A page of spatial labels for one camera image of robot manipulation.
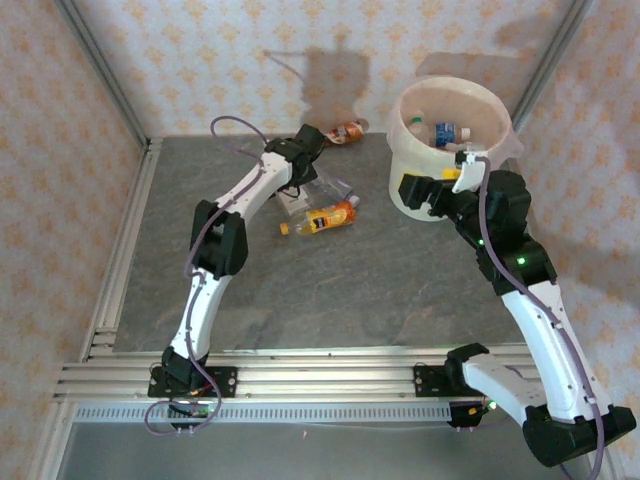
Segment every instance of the small white bottle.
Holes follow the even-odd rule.
[[[436,123],[434,127],[425,125],[421,110],[416,110],[411,117],[409,131],[422,143],[436,148],[445,148],[448,143],[465,143],[471,138],[471,129],[460,128],[455,123]]]

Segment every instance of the wallpaper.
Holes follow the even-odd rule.
[[[0,3],[0,478],[26,477],[140,152],[50,0]]]
[[[358,116],[385,131],[403,87],[429,73],[480,83],[512,110],[571,1],[77,3],[147,135],[161,136],[205,134],[220,114],[268,133]]]
[[[536,235],[587,356],[640,418],[640,3],[596,1],[520,139]],[[640,478],[640,432],[617,442]]]

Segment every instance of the purple cable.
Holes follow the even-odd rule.
[[[252,129],[254,132],[256,132],[265,144],[267,143],[267,138],[264,136],[264,134],[260,130],[258,130],[255,126],[251,125],[246,120],[243,120],[238,117],[234,117],[233,115],[223,115],[213,119],[213,121],[211,122],[210,128],[211,128],[211,134],[213,135],[214,138],[219,138],[215,131],[215,125],[221,120],[234,120],[236,122],[242,123],[243,125],[246,125],[250,129]],[[189,302],[189,306],[187,308],[187,318],[185,322],[185,327],[186,327],[185,341],[187,344],[187,352],[189,354],[189,360],[193,364],[194,368],[204,377],[204,379],[209,383],[209,385],[211,385],[217,398],[216,407],[214,408],[213,412],[207,415],[207,418],[205,418],[203,422],[198,423],[195,426],[189,426],[189,432],[191,434],[194,434],[196,431],[210,424],[220,412],[220,408],[222,408],[222,392],[220,392],[220,387],[218,387],[218,384],[216,383],[216,381],[207,373],[204,367],[202,367],[202,365],[198,363],[198,360],[196,359],[195,353],[193,351],[193,344],[191,341],[191,316],[193,314],[193,308],[195,306],[198,295],[200,295],[200,292],[202,291],[202,287],[204,286],[204,275],[201,272],[197,272],[194,270],[193,258],[195,257],[196,252],[198,251],[198,248],[200,248],[200,245],[204,240],[204,236],[206,235],[207,231],[209,231],[209,229],[212,227],[216,219],[222,214],[222,212],[224,212],[227,208],[233,205],[238,200],[238,198],[242,197],[245,193],[251,190],[251,188],[253,188],[253,186],[258,182],[258,180],[260,180],[260,177],[264,174],[264,163],[260,155],[256,155],[255,153],[249,152],[247,150],[243,150],[241,148],[237,148],[237,149],[228,148],[228,149],[257,159],[258,165],[260,165],[260,168],[258,169],[258,172],[256,173],[256,175],[251,179],[251,181],[247,185],[245,185],[238,193],[233,194],[232,197],[229,200],[227,200],[224,203],[224,205],[222,205],[211,216],[211,218],[207,221],[207,223],[204,224],[204,226],[200,230],[200,233],[198,234],[198,237],[196,238],[196,241],[193,243],[193,247],[191,247],[191,250],[189,250],[189,255],[187,255],[187,261],[185,262],[185,265],[184,265],[183,273],[187,279],[191,280],[194,277],[198,277],[200,279],[200,282],[198,283],[198,287],[196,288],[196,291],[194,292],[193,297],[191,297],[191,301]],[[158,437],[166,437],[166,436],[180,435],[181,429],[178,429],[177,431],[162,432],[159,430],[155,430],[151,427],[151,424],[149,422],[151,411],[160,405],[168,405],[168,406],[174,406],[174,407],[180,407],[180,408],[185,408],[185,407],[196,408],[200,405],[206,405],[206,404],[202,404],[199,402],[181,403],[173,400],[160,400],[158,402],[155,402],[153,405],[150,405],[144,414],[144,425],[147,431],[152,435],[155,435]]]
[[[496,255],[495,250],[493,249],[493,245],[491,244],[491,240],[489,239],[489,231],[487,228],[487,190],[489,188],[489,175],[491,170],[491,164],[489,160],[486,158],[476,158],[477,162],[484,163],[484,175],[482,176],[482,183],[480,184],[480,202],[479,202],[479,217],[480,217],[480,233],[482,234],[482,240],[484,241],[484,246],[487,249],[487,253],[489,254],[489,258],[495,265],[496,269],[506,278],[509,283],[511,283],[518,291],[525,295],[531,303],[533,303],[536,307],[542,310],[553,325],[562,325],[562,322],[556,317],[556,315],[551,311],[549,307],[547,307],[538,297],[536,297],[533,293],[529,291],[529,289],[520,283],[517,278],[515,278],[509,271],[502,265],[498,255]],[[573,360],[573,363],[576,366],[576,370],[578,371],[578,376],[580,377],[580,381],[584,385],[585,392],[587,394],[587,398],[594,399],[595,393],[593,388],[591,387],[591,382],[589,381],[589,376],[585,371],[584,365],[580,360],[580,355],[578,354],[578,350],[574,345],[571,337],[566,332],[564,328],[557,328],[557,332],[562,337],[567,350],[569,351],[569,355]],[[598,403],[591,404],[591,410],[593,412],[593,416],[596,423],[596,434],[597,434],[597,443],[596,443],[596,458],[593,462],[593,468],[591,469],[591,473],[589,474],[588,480],[596,480],[598,475],[600,474],[600,469],[602,468],[602,458],[604,457],[604,424],[602,423],[602,417],[600,415],[600,408],[598,407]],[[569,475],[569,472],[564,468],[562,470],[568,478],[572,478]]]

